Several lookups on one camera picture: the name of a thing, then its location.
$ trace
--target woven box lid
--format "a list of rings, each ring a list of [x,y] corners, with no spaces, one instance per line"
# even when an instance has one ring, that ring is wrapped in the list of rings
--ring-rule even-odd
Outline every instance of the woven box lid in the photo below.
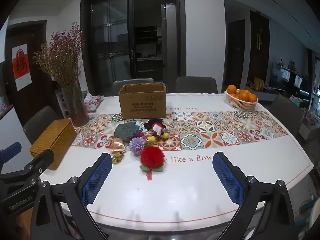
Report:
[[[53,121],[31,146],[30,152],[40,154],[49,149],[70,122],[68,119]]]

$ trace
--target screw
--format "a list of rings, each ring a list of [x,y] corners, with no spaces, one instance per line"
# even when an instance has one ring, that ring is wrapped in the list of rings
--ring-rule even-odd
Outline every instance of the screw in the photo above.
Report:
[[[250,182],[250,183],[254,183],[257,181],[257,179],[254,177],[254,176],[248,176],[247,177],[247,180]]]
[[[278,183],[280,186],[285,186],[284,181],[281,180],[281,179],[277,180],[277,183]]]
[[[45,187],[45,186],[47,186],[48,185],[48,182],[45,180],[45,181],[43,181],[43,182],[41,182],[41,187]]]
[[[78,177],[72,177],[71,179],[69,179],[70,183],[76,183],[78,181]]]

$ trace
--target fruit basket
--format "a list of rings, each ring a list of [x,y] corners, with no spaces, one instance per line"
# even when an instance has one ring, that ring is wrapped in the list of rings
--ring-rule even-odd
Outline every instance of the fruit basket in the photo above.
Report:
[[[226,94],[228,105],[239,111],[251,112],[255,110],[256,104],[258,103],[258,98],[257,98],[257,102],[250,103],[250,102],[242,101],[238,98],[234,98],[233,96],[229,95],[227,91],[225,91],[224,93]]]

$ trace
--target grey chair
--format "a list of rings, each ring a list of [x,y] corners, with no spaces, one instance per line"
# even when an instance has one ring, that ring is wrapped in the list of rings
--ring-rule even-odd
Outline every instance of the grey chair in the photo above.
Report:
[[[45,106],[23,126],[24,133],[33,144],[44,130],[54,121],[60,119],[57,113],[50,107]]]
[[[217,83],[212,77],[178,77],[176,93],[217,94]]]
[[[142,84],[142,83],[153,83],[154,80],[152,78],[136,78],[136,79],[128,79],[122,81],[115,81],[112,84],[112,95],[117,96],[120,89],[124,85],[128,84]]]
[[[304,118],[304,111],[288,98],[277,95],[269,111],[278,119],[293,136],[298,134]]]

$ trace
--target dining table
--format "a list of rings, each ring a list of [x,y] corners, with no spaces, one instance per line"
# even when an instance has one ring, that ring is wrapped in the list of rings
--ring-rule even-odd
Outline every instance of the dining table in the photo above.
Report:
[[[59,167],[43,172],[41,181],[53,185],[79,177],[102,153],[109,153],[108,138],[119,124],[129,121],[137,120],[122,118],[117,96],[104,97],[90,114],[90,122],[75,128],[77,137]],[[223,152],[246,176],[267,183],[281,179],[288,190],[313,168],[294,136],[259,103],[254,111],[242,112],[228,105],[225,94],[166,94],[163,123],[169,133],[167,140],[157,143],[164,153],[163,171],[153,172],[148,180],[139,158],[127,147],[94,203],[87,205],[97,223],[182,232],[230,221],[238,205],[212,168],[216,152]],[[67,204],[61,205],[67,212]]]

